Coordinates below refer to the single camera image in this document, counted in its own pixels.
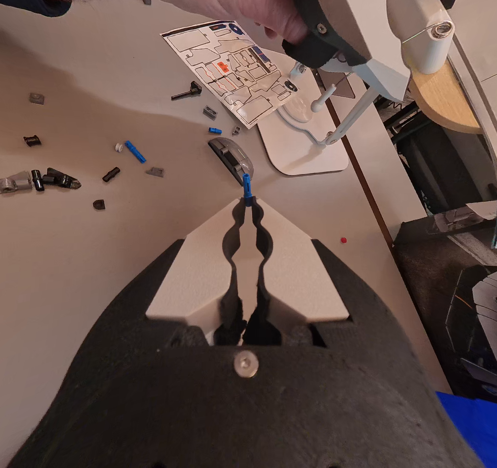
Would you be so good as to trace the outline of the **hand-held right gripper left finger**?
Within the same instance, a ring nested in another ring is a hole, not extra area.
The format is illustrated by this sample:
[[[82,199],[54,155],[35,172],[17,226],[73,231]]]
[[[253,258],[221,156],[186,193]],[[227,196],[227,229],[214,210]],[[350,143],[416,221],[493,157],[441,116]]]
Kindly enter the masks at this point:
[[[210,345],[243,321],[233,256],[244,221],[244,199],[235,199],[186,236],[146,310],[147,319],[196,326]]]

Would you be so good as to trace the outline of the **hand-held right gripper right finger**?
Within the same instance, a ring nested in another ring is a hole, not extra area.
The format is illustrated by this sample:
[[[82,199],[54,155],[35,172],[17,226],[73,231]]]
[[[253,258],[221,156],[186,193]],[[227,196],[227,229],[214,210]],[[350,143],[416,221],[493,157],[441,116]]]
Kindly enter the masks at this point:
[[[257,306],[245,344],[324,346],[317,323],[344,322],[349,311],[311,237],[260,199],[252,201],[258,267]]]

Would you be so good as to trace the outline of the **grey curved lego panel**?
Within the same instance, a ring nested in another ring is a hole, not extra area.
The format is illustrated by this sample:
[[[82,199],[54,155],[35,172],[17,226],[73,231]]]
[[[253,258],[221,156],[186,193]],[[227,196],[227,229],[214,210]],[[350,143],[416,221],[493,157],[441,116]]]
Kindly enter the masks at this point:
[[[216,154],[240,186],[244,185],[243,175],[253,178],[254,167],[251,159],[232,139],[216,137],[208,141],[211,150]]]

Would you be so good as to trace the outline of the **long blue lego pin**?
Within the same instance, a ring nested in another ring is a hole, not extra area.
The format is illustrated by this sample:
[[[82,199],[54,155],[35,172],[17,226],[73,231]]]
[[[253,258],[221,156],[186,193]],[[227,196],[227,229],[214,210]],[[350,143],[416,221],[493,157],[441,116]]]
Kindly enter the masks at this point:
[[[125,141],[125,147],[133,154],[133,156],[140,161],[141,164],[146,162],[146,158],[138,151],[136,146],[134,146],[129,140]]]

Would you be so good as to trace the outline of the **black lego axle pin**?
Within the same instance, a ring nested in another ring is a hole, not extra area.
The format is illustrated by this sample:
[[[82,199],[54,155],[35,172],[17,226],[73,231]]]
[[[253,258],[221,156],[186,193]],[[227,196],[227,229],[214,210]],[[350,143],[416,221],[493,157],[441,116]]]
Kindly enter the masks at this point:
[[[194,97],[194,96],[200,96],[201,93],[202,93],[202,85],[200,85],[199,83],[197,83],[196,81],[193,80],[190,83],[190,87],[189,87],[189,90],[187,92],[183,92],[183,93],[171,96],[171,101],[180,100],[180,99],[189,98],[189,97]]]

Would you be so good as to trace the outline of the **lego sticker sheet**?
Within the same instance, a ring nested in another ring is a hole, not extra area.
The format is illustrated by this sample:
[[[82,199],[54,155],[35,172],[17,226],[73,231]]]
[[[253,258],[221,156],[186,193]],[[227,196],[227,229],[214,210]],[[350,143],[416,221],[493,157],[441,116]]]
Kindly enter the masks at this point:
[[[161,37],[247,129],[299,92],[274,55],[269,56],[233,20],[178,28]]]

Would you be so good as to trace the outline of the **light grey lego connector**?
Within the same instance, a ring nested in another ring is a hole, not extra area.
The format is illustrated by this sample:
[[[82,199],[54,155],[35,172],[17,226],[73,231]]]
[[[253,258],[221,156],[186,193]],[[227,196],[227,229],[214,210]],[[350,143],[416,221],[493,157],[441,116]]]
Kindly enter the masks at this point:
[[[18,191],[31,191],[33,189],[32,174],[21,171],[8,177],[1,178],[1,194]]]

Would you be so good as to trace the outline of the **round wooden shelf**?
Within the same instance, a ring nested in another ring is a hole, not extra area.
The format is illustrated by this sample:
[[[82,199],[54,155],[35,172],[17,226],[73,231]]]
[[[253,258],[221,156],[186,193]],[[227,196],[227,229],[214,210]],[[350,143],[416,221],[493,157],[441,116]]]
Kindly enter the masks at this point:
[[[448,60],[432,74],[425,74],[412,68],[409,88],[418,108],[434,123],[464,134],[483,133],[466,93]]]

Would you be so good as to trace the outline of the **white flat plate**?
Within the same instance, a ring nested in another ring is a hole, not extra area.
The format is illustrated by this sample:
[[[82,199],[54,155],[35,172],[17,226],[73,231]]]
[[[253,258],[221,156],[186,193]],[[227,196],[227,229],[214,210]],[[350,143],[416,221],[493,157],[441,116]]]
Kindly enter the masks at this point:
[[[340,172],[349,158],[342,143],[359,117],[379,95],[373,87],[355,99],[355,105],[340,119],[338,130],[326,107],[336,91],[321,93],[309,68],[303,74],[294,70],[295,61],[287,55],[264,50],[282,74],[289,76],[298,91],[289,101],[258,123],[265,149],[274,167],[288,176]]]

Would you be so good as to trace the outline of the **blue box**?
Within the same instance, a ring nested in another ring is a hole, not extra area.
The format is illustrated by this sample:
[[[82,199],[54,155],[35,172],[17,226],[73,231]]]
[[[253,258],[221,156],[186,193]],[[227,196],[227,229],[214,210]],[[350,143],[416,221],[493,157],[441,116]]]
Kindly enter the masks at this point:
[[[446,413],[485,467],[496,467],[496,403],[436,392]]]

